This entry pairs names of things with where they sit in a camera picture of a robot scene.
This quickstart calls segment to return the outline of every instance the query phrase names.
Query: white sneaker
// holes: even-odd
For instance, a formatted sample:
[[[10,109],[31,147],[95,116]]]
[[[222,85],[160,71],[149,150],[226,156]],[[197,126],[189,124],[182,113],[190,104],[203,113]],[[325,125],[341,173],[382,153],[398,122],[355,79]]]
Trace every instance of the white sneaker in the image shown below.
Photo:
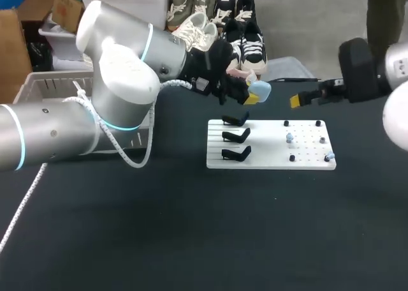
[[[180,27],[172,32],[172,34],[184,40],[186,43],[186,51],[190,51],[193,47],[193,43],[200,40],[201,34],[204,34],[202,29],[206,26],[207,20],[208,18],[205,13],[196,12],[186,18]]]
[[[208,23],[202,31],[197,31],[197,37],[193,43],[193,47],[206,52],[210,49],[217,36],[217,26],[214,23]]]

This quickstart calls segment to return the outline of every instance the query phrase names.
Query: white cable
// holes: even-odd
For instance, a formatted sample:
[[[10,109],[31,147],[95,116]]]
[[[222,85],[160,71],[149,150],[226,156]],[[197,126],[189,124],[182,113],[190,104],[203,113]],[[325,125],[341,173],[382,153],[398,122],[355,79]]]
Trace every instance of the white cable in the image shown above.
[[[3,238],[1,239],[0,242],[0,254],[3,251],[4,247],[6,246],[6,243],[8,239],[10,238],[11,233],[13,232],[14,226],[17,223],[18,218],[20,217],[24,207],[26,206],[28,200],[30,199],[30,196],[33,194],[35,188],[37,187],[38,182],[40,181],[41,177],[44,174],[45,168],[47,167],[48,163],[43,163],[40,170],[37,173],[37,176],[34,178],[33,183],[31,184],[30,188],[28,189],[27,193],[25,194],[23,200],[21,201],[19,207],[17,208],[17,211],[15,212],[13,218],[11,219],[10,224],[8,225],[8,228],[6,230],[6,233],[4,234]]]
[[[70,98],[66,98],[64,100],[64,102],[75,102],[78,103],[80,105],[82,105],[85,109],[87,109],[93,116],[94,120],[95,120],[95,124],[97,124],[98,126],[100,126],[100,128],[103,130],[103,132],[105,133],[105,135],[107,135],[108,139],[110,140],[110,142],[112,143],[112,145],[114,146],[114,148],[117,150],[117,152],[120,154],[120,156],[123,158],[123,160],[130,165],[133,168],[142,168],[146,165],[146,163],[149,160],[150,157],[150,152],[152,149],[152,141],[153,141],[153,125],[154,125],[154,106],[156,104],[156,101],[152,104],[152,107],[149,110],[149,137],[147,140],[147,148],[146,148],[146,154],[144,159],[142,160],[141,163],[136,163],[133,162],[128,156],[127,154],[123,151],[123,149],[120,147],[119,143],[116,141],[115,137],[112,135],[112,133],[110,132],[108,126],[103,122],[103,120],[100,118],[100,116],[98,115],[98,113],[95,111],[94,107],[92,106],[92,103],[89,101],[88,97],[86,96],[86,92],[81,89],[81,87],[79,86],[79,84],[77,82],[73,82],[75,87],[78,90],[78,97],[73,96]],[[165,87],[168,86],[182,86],[185,87],[187,89],[192,89],[192,85],[188,82],[185,82],[183,80],[169,80],[163,84],[161,84],[160,89],[162,90]],[[30,188],[28,189],[27,193],[25,194],[23,200],[21,201],[19,207],[17,208],[17,211],[15,212],[13,219],[11,219],[10,224],[8,225],[8,228],[6,230],[6,233],[4,234],[3,238],[1,239],[0,242],[0,255],[3,252],[4,247],[6,246],[6,243],[8,241],[8,239],[10,238],[11,233],[13,232],[13,229],[17,223],[18,218],[20,217],[24,207],[26,206],[26,204],[28,203],[31,195],[33,194],[35,188],[37,187],[41,177],[44,174],[44,171],[47,167],[48,163],[43,163],[41,165],[40,170],[37,173],[37,176],[34,178],[33,183],[31,184]]]

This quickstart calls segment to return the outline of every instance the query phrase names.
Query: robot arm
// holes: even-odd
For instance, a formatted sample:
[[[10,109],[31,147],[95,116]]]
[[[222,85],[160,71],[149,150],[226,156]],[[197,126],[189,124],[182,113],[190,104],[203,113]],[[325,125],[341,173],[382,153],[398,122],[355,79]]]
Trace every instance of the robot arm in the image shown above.
[[[321,82],[318,90],[302,92],[290,99],[292,108],[317,103],[350,103],[389,98],[382,114],[387,135],[408,151],[408,43],[392,45],[385,60],[377,64],[361,38],[343,43],[339,50],[343,79]]]
[[[182,40],[100,1],[87,7],[76,45],[93,61],[92,109],[123,148],[152,110],[163,82],[187,81],[190,90],[213,94],[221,104],[226,96],[241,104],[250,97],[244,79],[226,74],[229,43],[186,52]],[[0,170],[112,149],[92,114],[72,101],[0,105],[0,129]]]

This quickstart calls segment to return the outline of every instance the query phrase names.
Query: blue led ring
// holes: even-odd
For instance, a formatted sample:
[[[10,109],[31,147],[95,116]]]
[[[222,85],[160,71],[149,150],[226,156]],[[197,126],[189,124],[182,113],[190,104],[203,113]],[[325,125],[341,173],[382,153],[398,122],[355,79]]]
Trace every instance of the blue led ring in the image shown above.
[[[20,121],[13,111],[8,105],[1,104],[0,106],[3,106],[5,109],[8,110],[8,112],[11,114],[16,126],[17,126],[17,131],[18,134],[20,135],[20,144],[21,144],[21,155],[20,155],[20,162],[18,163],[17,168],[15,169],[20,170],[24,164],[24,160],[26,159],[26,142],[24,141],[24,134],[23,134],[23,129],[21,127]]]

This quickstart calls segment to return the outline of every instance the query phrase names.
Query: black table surface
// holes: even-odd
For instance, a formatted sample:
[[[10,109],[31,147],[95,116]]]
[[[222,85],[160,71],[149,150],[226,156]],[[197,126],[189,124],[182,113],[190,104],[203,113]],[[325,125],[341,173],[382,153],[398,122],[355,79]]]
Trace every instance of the black table surface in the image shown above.
[[[275,84],[251,119],[322,119],[334,171],[210,170],[207,122],[240,116],[184,89],[156,106],[152,157],[50,165],[0,256],[0,290],[406,290],[408,154],[385,99],[290,110]],[[0,232],[38,167],[0,174]]]

